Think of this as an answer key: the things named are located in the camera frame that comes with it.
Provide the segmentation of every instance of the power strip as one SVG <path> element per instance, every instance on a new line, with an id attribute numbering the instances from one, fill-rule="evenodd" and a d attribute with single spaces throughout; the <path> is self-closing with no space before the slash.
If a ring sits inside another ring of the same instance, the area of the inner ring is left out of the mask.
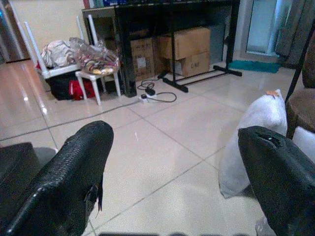
<path id="1" fill-rule="evenodd" d="M 157 95 L 154 94 L 153 96 L 148 95 L 147 93 L 145 94 L 148 98 L 153 98 L 153 99 L 157 99 Z M 155 102 L 154 100 L 149 100 L 147 98 L 142 98 L 141 96 L 139 97 L 139 100 L 143 103 L 148 103 L 148 102 Z"/>

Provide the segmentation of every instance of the teal doormat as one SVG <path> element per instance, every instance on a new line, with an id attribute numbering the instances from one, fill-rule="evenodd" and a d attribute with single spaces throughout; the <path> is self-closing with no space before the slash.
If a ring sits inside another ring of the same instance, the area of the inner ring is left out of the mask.
<path id="1" fill-rule="evenodd" d="M 235 60 L 231 62 L 228 66 L 229 68 L 233 68 L 233 69 L 276 73 L 279 70 L 281 65 L 279 63 L 265 63 L 265 62 L 258 62 L 258 61 Z"/>

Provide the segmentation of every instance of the red bag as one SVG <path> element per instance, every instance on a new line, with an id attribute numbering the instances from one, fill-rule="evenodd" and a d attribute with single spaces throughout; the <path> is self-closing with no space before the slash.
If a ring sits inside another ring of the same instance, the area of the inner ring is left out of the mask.
<path id="1" fill-rule="evenodd" d="M 85 89 L 85 93 L 87 97 L 95 97 L 95 93 L 93 90 L 92 82 L 89 80 L 83 80 L 83 85 Z M 69 82 L 69 94 L 72 96 L 74 100 L 82 100 L 83 99 L 83 92 L 80 87 L 79 81 L 77 80 L 70 80 Z"/>

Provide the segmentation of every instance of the white stool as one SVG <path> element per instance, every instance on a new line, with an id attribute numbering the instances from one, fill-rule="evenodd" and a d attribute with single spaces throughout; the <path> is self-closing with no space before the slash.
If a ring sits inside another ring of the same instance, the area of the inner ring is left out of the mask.
<path id="1" fill-rule="evenodd" d="M 118 94 L 118 96 L 121 96 L 119 80 L 118 80 L 118 74 L 117 74 L 117 72 L 115 72 L 115 73 L 113 73 L 113 75 L 114 75 L 114 80 L 115 80 L 117 94 Z M 82 92 L 83 92 L 84 100 L 87 99 L 87 94 L 85 93 L 85 89 L 84 89 L 84 84 L 83 84 L 82 78 L 88 79 L 88 80 L 90 80 L 92 82 L 92 86 L 93 86 L 93 90 L 94 90 L 94 93 L 95 93 L 97 104 L 100 105 L 100 97 L 99 97 L 99 92 L 98 92 L 96 80 L 101 78 L 101 82 L 102 82 L 103 88 L 105 90 L 105 82 L 104 82 L 104 77 L 105 76 L 103 76 L 103 75 L 93 75 L 93 74 L 89 74 L 89 73 L 86 73 L 86 72 L 83 72 L 83 71 L 76 71 L 75 72 L 75 76 L 78 78 L 80 87 L 81 87 Z"/>

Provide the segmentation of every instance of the black metal stand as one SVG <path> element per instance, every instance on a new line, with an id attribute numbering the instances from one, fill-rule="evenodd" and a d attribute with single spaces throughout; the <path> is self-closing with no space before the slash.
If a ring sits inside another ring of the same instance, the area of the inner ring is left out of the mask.
<path id="1" fill-rule="evenodd" d="M 287 92 L 287 95 L 286 95 L 286 98 L 285 98 L 285 102 L 287 102 L 289 97 L 292 95 L 292 93 L 293 93 L 293 91 L 295 89 L 295 86 L 297 84 L 297 81 L 298 81 L 298 79 L 300 77 L 300 74 L 301 74 L 301 71 L 302 71 L 302 68 L 303 68 L 303 64 L 304 64 L 306 51 L 307 51 L 307 48 L 309 47 L 309 43 L 310 43 L 310 40 L 311 40 L 311 37 L 313 35 L 314 30 L 315 30 L 315 19 L 313 20 L 311 31 L 309 33 L 309 36 L 307 37 L 306 43 L 304 45 L 304 48 L 303 48 L 303 51 L 302 51 L 302 54 L 301 54 L 301 57 L 299 59 L 299 63 L 297 64 L 297 67 L 295 69 L 295 73 L 293 75 L 293 79 L 292 79 L 289 91 Z"/>
<path id="2" fill-rule="evenodd" d="M 235 44 L 235 34 L 236 34 L 236 25 L 237 25 L 237 18 L 238 18 L 238 10 L 239 10 L 239 5 L 240 5 L 240 0 L 234 0 L 234 1 L 228 1 L 226 2 L 227 5 L 231 5 L 232 9 L 231 9 L 231 19 L 230 19 L 230 29 L 229 29 L 229 36 L 228 36 L 228 45 L 227 45 L 227 53 L 226 53 L 226 65 L 225 68 L 224 67 L 220 67 L 215 65 L 213 67 L 213 70 L 209 71 L 209 72 L 205 72 L 205 73 L 200 73 L 194 76 L 189 76 L 189 77 L 185 77 L 182 79 L 178 79 L 176 80 L 176 74 L 175 74 L 175 38 L 174 38 L 174 16 L 173 16 L 173 7 L 174 7 L 174 3 L 173 0 L 170 0 L 170 17 L 171 17 L 171 41 L 172 41 L 172 70 L 173 70 L 173 80 L 169 80 L 168 78 L 165 78 L 164 76 L 166 75 L 165 72 L 163 72 L 162 74 L 159 75 L 159 78 L 163 78 L 163 82 L 167 83 L 168 85 L 171 85 L 177 89 L 179 89 L 180 91 L 183 92 L 188 92 L 188 88 L 186 87 L 186 85 L 191 85 L 197 82 L 201 82 L 204 80 L 208 80 L 211 78 L 215 78 L 221 75 L 226 75 L 226 74 L 232 74 L 232 75 L 236 75 L 236 76 L 242 76 L 242 73 L 239 71 L 234 71 L 234 70 L 230 70 L 228 68 L 229 63 L 231 63 L 233 61 L 233 52 L 234 52 L 234 44 Z M 185 83 L 185 84 L 178 84 L 178 81 L 183 81 L 186 79 L 190 79 L 192 77 L 195 76 L 199 76 L 199 75 L 204 75 L 204 74 L 209 74 L 215 71 L 222 71 L 224 73 L 221 73 L 219 75 L 214 75 L 214 76 L 210 76 L 204 79 L 200 79 L 200 80 L 196 80 L 193 82 L 189 82 L 189 83 Z"/>

